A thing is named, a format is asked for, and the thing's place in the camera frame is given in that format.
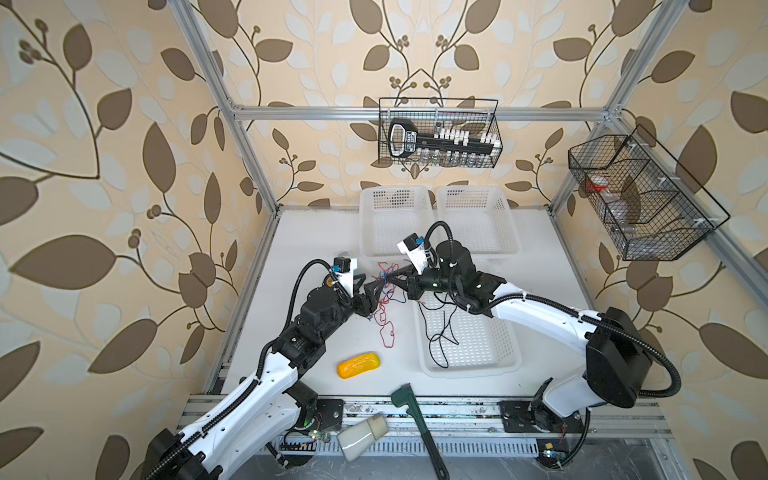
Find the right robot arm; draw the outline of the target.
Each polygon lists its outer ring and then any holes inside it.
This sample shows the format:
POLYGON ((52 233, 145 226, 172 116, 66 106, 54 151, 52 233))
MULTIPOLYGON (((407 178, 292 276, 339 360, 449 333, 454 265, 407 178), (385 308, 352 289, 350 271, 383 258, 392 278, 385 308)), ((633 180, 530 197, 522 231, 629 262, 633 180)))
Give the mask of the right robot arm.
POLYGON ((582 357, 582 366, 545 380, 530 400, 528 421, 541 431, 558 430, 567 418, 593 407, 630 409, 640 398, 670 398, 682 388, 676 366, 641 337, 625 312, 569 307, 478 270, 444 221, 433 223, 423 236, 410 234, 397 248, 410 264, 386 280, 409 299, 442 293, 469 315, 525 326, 582 357))

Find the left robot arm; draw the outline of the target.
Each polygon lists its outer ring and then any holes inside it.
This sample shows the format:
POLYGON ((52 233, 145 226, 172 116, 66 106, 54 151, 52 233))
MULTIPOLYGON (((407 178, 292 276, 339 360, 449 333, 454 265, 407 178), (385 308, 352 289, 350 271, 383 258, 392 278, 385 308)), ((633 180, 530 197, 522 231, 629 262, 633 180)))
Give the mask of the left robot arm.
POLYGON ((288 311, 280 334, 268 342, 256 370, 199 420, 150 442, 144 479, 229 479, 279 434, 301 423, 312 401, 300 379, 325 354, 326 342, 352 316, 379 306, 385 279, 355 273, 353 259, 321 261, 327 271, 299 309, 288 311))

